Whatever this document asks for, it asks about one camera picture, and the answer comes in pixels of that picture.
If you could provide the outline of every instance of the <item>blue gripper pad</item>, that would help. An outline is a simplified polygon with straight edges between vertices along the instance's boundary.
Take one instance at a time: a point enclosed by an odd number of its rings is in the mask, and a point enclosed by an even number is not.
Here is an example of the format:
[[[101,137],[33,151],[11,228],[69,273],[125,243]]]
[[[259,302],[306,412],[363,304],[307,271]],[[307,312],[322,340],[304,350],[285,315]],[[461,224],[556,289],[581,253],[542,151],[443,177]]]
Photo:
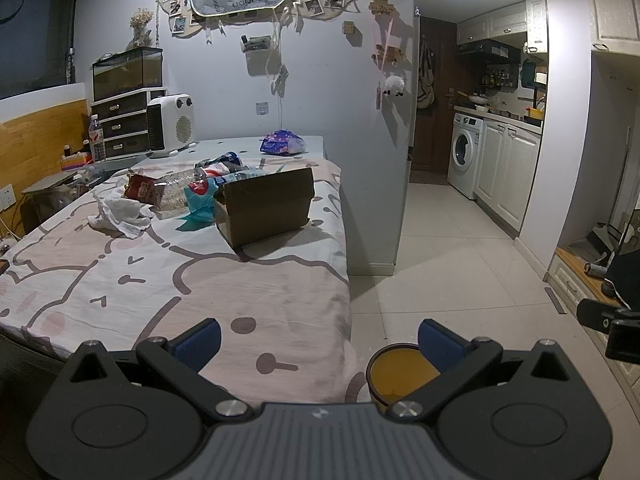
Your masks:
[[[440,373],[466,356],[469,341],[443,327],[433,319],[425,319],[418,328],[420,353]]]
[[[195,372],[215,357],[221,345],[222,330],[215,319],[206,319],[171,341],[174,357]]]

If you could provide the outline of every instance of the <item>yellow trash bin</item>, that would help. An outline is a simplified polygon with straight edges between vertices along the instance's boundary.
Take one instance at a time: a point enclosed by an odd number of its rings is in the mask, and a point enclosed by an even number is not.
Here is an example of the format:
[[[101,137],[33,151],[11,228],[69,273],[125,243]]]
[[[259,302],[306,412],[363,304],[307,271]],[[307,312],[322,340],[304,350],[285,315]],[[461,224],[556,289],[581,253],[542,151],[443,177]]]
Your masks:
[[[418,345],[411,343],[386,346],[376,352],[367,365],[371,398],[382,412],[439,375],[420,353]]]

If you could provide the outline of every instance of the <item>brown cardboard box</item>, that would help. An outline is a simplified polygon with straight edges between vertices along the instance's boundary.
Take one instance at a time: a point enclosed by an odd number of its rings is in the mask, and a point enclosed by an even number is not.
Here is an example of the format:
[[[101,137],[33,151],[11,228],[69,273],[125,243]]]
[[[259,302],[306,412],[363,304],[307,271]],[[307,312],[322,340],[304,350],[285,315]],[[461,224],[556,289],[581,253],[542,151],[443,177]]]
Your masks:
[[[315,194],[311,168],[230,182],[216,193],[216,224],[235,249],[306,225]]]

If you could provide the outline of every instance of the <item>black range hood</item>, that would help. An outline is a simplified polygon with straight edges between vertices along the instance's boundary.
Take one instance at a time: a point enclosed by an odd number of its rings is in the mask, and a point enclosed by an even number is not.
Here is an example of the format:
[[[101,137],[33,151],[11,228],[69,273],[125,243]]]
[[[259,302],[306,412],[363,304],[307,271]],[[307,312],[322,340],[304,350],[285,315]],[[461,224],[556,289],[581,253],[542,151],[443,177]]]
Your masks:
[[[458,47],[458,56],[475,56],[491,64],[520,64],[520,50],[495,40],[473,41]]]

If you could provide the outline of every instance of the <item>purple tissue package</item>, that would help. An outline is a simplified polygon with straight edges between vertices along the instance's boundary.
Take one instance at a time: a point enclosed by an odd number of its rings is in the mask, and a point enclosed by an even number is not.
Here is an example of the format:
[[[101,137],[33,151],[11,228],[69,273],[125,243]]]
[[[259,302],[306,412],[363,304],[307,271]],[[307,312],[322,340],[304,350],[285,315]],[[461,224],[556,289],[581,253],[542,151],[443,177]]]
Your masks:
[[[288,130],[278,130],[267,135],[260,151],[269,155],[297,155],[306,152],[306,142]]]

